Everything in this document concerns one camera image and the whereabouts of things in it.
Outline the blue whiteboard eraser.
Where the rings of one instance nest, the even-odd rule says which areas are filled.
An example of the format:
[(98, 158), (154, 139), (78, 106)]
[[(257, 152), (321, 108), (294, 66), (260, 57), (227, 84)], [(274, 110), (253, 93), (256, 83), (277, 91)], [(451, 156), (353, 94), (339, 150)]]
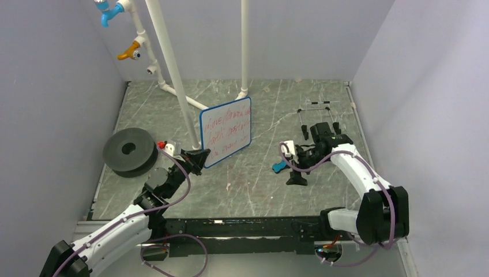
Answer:
[(287, 163), (285, 161), (280, 161), (278, 163), (275, 163), (272, 165), (272, 170), (274, 173), (278, 174), (280, 173), (281, 171), (285, 170), (285, 169), (288, 169), (289, 166), (287, 165)]

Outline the blue framed whiteboard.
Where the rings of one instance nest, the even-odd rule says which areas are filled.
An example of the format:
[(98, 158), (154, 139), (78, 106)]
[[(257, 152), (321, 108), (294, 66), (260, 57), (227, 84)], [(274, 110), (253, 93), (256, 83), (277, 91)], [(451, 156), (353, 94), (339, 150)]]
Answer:
[(251, 105), (247, 96), (200, 112), (201, 148), (210, 150), (206, 169), (251, 144)]

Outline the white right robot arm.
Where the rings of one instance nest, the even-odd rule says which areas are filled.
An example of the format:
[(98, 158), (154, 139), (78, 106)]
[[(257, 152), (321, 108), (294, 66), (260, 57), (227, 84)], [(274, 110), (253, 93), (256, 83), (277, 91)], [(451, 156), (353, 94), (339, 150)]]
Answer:
[(358, 210), (345, 207), (321, 211), (318, 233), (332, 239), (339, 232), (356, 234), (367, 245), (390, 247), (409, 234), (408, 192), (382, 178), (362, 157), (356, 145), (343, 133), (340, 124), (316, 123), (310, 128), (311, 145), (292, 140), (279, 144), (284, 168), (291, 168), (288, 185), (306, 186), (302, 176), (331, 162), (353, 185), (361, 199)]

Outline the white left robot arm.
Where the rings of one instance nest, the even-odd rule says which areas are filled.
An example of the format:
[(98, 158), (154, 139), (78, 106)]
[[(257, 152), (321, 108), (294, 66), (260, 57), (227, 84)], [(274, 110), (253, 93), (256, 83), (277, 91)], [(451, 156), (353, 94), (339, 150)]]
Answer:
[(167, 229), (163, 214), (173, 206), (168, 199), (182, 183), (191, 184), (190, 174), (201, 174), (211, 151), (181, 150), (173, 156), (169, 150), (161, 149), (160, 153), (173, 166), (153, 170), (141, 193), (113, 220), (72, 243), (61, 240), (55, 244), (40, 276), (99, 276), (136, 245), (164, 238)]

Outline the black foam disc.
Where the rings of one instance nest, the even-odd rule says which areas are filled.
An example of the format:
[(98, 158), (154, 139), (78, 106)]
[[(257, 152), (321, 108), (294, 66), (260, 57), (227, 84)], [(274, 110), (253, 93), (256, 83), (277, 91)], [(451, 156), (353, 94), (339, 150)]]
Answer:
[(151, 134), (141, 128), (127, 128), (113, 134), (105, 143), (104, 163), (116, 175), (135, 178), (148, 172), (156, 163), (158, 151)]

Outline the orange tap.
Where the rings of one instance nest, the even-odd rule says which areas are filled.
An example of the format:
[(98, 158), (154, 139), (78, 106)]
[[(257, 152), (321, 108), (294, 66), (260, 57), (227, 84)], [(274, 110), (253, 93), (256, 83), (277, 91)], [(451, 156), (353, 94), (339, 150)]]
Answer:
[(130, 47), (128, 47), (122, 54), (117, 56), (117, 60), (122, 61), (125, 59), (138, 60), (141, 57), (139, 48), (141, 45), (138, 41), (134, 40)]

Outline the blue tap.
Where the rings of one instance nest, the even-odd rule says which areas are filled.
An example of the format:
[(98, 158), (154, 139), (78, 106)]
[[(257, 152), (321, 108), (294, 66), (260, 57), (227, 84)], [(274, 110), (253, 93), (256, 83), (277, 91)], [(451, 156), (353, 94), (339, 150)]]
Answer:
[(111, 19), (119, 13), (125, 12), (125, 8), (120, 3), (117, 3), (113, 8), (110, 8), (110, 4), (107, 0), (94, 0), (93, 3), (101, 12), (100, 22), (103, 28), (108, 28), (108, 22)]

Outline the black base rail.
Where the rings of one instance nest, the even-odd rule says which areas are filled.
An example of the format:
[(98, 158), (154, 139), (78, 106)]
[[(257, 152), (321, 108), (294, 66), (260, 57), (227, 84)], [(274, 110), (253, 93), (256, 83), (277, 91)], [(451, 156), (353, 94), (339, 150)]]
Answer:
[(146, 243), (169, 247), (170, 257), (191, 254), (315, 254), (349, 241), (344, 231), (326, 228), (323, 216), (168, 218), (151, 227)]

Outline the aluminium extrusion rail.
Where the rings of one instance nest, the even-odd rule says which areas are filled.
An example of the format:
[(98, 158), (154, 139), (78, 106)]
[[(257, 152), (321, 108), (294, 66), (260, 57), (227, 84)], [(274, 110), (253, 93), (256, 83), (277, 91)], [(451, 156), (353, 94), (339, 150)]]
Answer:
[(69, 245), (78, 247), (78, 244), (83, 244), (85, 241), (90, 241), (91, 238), (85, 239), (94, 232), (97, 232), (98, 229), (104, 228), (105, 225), (110, 225), (110, 221), (103, 220), (94, 220), (94, 221), (79, 221), (74, 229), (74, 233), (72, 236), (72, 241), (69, 242)]

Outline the white pvc pipe frame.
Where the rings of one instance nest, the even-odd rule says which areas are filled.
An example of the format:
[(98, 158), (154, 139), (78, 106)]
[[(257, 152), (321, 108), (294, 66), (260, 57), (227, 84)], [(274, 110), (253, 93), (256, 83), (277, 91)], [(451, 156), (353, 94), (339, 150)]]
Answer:
[[(159, 1), (148, 0), (145, 2), (153, 27), (156, 32), (156, 36), (163, 53), (165, 63), (170, 74), (171, 81), (176, 89), (175, 95), (178, 99), (182, 115), (184, 117), (184, 122), (186, 124), (187, 130), (189, 131), (189, 136), (191, 138), (191, 143), (193, 149), (201, 148), (201, 143), (197, 138), (197, 133), (194, 127), (194, 121), (190, 114), (189, 104), (193, 106), (196, 104), (195, 100), (188, 101), (186, 97), (185, 90), (183, 88), (182, 79), (180, 77), (180, 72), (175, 59), (174, 51), (168, 34), (167, 26), (164, 21), (163, 13), (161, 11), (161, 6)], [(244, 98), (249, 92), (249, 2), (241, 1), (241, 89), (236, 97), (238, 100)]]

